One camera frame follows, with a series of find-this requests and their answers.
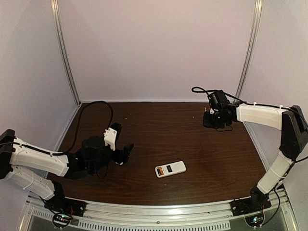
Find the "white remote control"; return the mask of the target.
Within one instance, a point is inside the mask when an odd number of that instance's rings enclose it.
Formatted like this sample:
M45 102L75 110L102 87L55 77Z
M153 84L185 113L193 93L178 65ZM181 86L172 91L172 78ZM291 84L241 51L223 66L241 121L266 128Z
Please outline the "white remote control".
M157 172L158 167L162 167L164 175L162 176L158 175L158 172ZM177 161L177 162L173 162L170 164L160 165L154 168L154 172L158 178L164 178L164 177L168 177L172 175L177 175L179 173L185 172L186 170L187 168L183 161Z

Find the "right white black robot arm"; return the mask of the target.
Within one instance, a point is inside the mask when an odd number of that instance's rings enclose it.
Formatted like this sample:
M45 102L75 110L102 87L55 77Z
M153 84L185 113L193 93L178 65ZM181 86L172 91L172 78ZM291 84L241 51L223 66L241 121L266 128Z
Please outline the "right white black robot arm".
M210 110L203 115L206 128L224 129L234 122L254 123L281 132L279 153L270 169L251 190L251 204L261 206L268 194L286 177L291 168L299 162L298 156L308 143L308 124L298 105L292 107L248 103L236 99L229 101L230 94L222 90L205 90Z

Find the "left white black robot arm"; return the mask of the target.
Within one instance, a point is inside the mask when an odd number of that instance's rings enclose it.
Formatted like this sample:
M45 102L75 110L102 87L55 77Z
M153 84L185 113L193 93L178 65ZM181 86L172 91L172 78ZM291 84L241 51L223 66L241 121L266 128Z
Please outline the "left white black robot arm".
M116 147L117 139L118 131L108 128L103 137L85 139L75 153L55 152L31 145L8 129L0 136L0 178L32 191L44 201L63 203L65 195L61 184L40 177L32 169L71 180L97 175L111 161L118 165L128 161L134 145L120 150Z

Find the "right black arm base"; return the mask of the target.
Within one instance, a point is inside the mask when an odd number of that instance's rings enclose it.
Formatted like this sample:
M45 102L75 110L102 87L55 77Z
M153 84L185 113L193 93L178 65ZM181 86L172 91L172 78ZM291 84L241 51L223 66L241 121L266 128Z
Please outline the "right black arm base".
M259 203L252 197L235 198L230 202L230 207L234 217L243 215L246 224L256 229L263 226L265 222L264 210L271 208L271 202L269 199L265 199L264 202Z

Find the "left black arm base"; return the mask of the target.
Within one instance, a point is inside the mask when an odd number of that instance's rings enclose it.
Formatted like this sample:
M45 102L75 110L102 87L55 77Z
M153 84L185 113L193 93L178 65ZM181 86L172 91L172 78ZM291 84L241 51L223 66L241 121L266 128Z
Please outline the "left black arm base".
M69 198L52 198L50 200L41 199L44 207L52 212L51 221L58 229L66 228L74 217L83 217L87 203Z

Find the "orange black battery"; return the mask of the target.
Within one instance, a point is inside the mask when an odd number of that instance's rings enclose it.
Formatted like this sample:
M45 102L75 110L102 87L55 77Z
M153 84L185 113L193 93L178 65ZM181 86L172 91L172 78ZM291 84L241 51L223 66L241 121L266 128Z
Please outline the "orange black battery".
M164 175L164 172L163 172L162 167L158 167L158 168L157 168L157 172L158 172L158 175L159 175L159 176Z

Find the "front aluminium rail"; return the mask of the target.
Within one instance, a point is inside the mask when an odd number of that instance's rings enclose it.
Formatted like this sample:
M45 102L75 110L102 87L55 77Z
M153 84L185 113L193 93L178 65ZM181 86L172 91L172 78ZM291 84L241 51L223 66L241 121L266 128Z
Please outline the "front aluminium rail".
M65 231L297 231L284 189L271 192L271 207L234 216L239 199L195 205L118 205L87 201Z

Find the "right aluminium frame post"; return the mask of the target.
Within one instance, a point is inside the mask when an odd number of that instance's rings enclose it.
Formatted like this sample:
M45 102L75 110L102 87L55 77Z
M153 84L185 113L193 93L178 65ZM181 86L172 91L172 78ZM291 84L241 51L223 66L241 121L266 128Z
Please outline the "right aluminium frame post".
M235 94L235 97L237 98L240 98L241 93L243 92L244 84L245 84L245 81L246 81L246 78L249 72L250 64L253 59L254 48L257 42L257 37L259 33L259 28L260 28L262 10L263 10L263 0L256 0L254 10L253 10L253 19L252 19L252 24L251 24L251 31L250 31L250 36L248 40L247 51L246 51L246 55L244 59L244 65L242 68L240 80L239 80L238 87L237 87L236 94Z

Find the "aluminium frame post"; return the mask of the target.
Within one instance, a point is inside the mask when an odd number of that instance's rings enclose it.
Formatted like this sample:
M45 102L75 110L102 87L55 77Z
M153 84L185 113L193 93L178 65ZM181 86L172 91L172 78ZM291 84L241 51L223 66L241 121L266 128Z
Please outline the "aluminium frame post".
M260 28L262 10L263 10L263 0L256 0L254 10L253 10L253 19L252 19L252 24L251 24L251 31L250 31L250 36L248 40L247 51L246 51L246 55L244 59L244 65L242 68L240 80L239 80L238 87L237 87L236 94L235 94L235 97L237 98L240 98L241 93L243 92L244 84L245 84L245 81L246 81L246 78L249 72L250 64L253 59L254 48L257 42L257 37L259 33L259 28Z
M66 74L66 78L68 81L68 85L70 88L70 91L72 93L74 102L76 105L80 105L81 101L77 92L77 88L73 79L73 74L69 62L69 57L65 45L65 40L64 40L64 33L62 29L62 23L61 23L61 16L60 16L60 9L59 9L59 1L58 0L51 0L51 10L52 10L52 15L54 19L54 24L55 24L55 30L56 30L56 36L58 40L58 45L60 49L60 56L62 59L62 63L64 66L64 71Z

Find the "left aluminium frame post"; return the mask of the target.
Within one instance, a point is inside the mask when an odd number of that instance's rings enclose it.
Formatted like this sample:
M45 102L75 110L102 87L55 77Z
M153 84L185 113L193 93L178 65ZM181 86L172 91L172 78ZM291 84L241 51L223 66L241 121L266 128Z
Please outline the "left aluminium frame post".
M62 23L61 23L61 16L60 16L60 9L59 9L59 1L58 0L51 0L51 10L52 10L52 15L54 19L54 24L55 24L55 30L56 30L56 36L58 40L58 45L60 49L60 56L62 59L62 63L64 66L64 71L66 74L66 78L68 81L68 85L70 88L70 91L72 93L74 102L76 105L80 105L81 101L77 92L77 88L73 79L73 74L69 62L69 57L65 45L65 40L64 40L64 33L62 29Z

